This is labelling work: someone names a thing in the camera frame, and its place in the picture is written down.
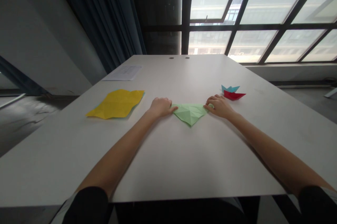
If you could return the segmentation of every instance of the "person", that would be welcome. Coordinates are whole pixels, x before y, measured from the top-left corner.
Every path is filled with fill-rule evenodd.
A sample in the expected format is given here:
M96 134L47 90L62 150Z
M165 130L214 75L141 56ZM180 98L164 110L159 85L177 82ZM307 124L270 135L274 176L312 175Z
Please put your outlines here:
M63 204L52 224L105 222L108 199L113 195L151 126L161 117L170 115L178 109L171 107L171 104L172 101L168 98L153 100L139 121L102 157L74 195ZM322 177L235 112L224 96L209 97L204 108L216 116L227 119L244 135L273 174L298 198L306 223L337 223L337 193ZM164 208L168 206L162 202L152 204L152 207L158 205ZM144 216L139 216L135 222L170 223L179 220L200 222L206 218L211 220L208 222L214 223L247 223L242 209L234 205L226 200L174 201L169 206L175 211L170 209L167 216L159 216L155 214L156 211L152 211L152 215L149 214L151 217L145 216L144 219ZM139 215L142 213L145 213L144 209L138 212Z

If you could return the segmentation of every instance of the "window frame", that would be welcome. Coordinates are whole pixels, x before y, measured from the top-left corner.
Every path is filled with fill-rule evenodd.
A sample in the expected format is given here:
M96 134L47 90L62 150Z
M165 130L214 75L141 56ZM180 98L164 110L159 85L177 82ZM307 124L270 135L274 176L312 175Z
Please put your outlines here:
M337 62L337 55L332 61L310 61L302 62L303 59L328 35L328 33L337 29L337 20L333 23L294 23L292 21L295 19L296 15L299 13L301 8L304 6L307 0L297 0L287 18L282 24L240 24L244 11L246 9L248 0L242 0L240 10L237 14L236 22L234 25L205 25L205 26L191 26L190 23L222 23L224 22L229 7L232 0L229 0L226 9L224 11L222 19L208 19L208 20L190 20L191 14L191 2L192 0L182 0L182 14L181 14L181 25L169 25L169 26L142 26L143 35L146 32L177 32L181 31L181 54L188 55L189 51L189 36L192 31L231 31L231 36L228 40L227 47L225 50L225 55L228 55L233 40L235 38L236 32L240 30L277 30L274 38L271 40L264 53L262 54L260 60L257 63L240 63L242 65L264 65L264 64L287 64L287 63L332 63ZM265 63L268 56L271 54L275 46L280 41L281 37L287 30L291 29L324 29L325 31L314 41L309 48L299 57L296 62L269 62Z

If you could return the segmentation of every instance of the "hand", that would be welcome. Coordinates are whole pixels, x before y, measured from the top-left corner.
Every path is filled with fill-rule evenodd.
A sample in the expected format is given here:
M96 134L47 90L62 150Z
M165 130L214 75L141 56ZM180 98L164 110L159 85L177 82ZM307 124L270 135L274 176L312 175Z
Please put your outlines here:
M151 107L148 109L148 112L158 118L163 117L172 114L173 111L178 109L178 107L171 107L171 105L172 100L169 100L168 98L155 98L152 101Z
M224 96L215 95L208 98L204 108L210 111L212 114L220 116L225 119L230 119L232 116L237 115L232 107L228 104Z

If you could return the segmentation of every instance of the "red paper boat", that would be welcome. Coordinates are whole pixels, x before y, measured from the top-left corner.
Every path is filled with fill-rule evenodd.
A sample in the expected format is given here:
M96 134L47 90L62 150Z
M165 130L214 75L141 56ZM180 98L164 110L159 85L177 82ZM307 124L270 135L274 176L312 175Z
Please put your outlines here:
M246 94L238 94L238 93L231 93L226 90L224 90L224 96L230 100L238 100L242 96L245 96Z

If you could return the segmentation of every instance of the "black sleeve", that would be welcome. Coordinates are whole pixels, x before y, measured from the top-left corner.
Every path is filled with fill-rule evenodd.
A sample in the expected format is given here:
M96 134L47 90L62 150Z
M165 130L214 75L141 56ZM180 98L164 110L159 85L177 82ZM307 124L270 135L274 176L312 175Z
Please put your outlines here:
M337 204L321 187L304 188L298 202L305 223L337 223Z
M77 193L62 223L104 223L107 207L105 191L99 187L87 187Z

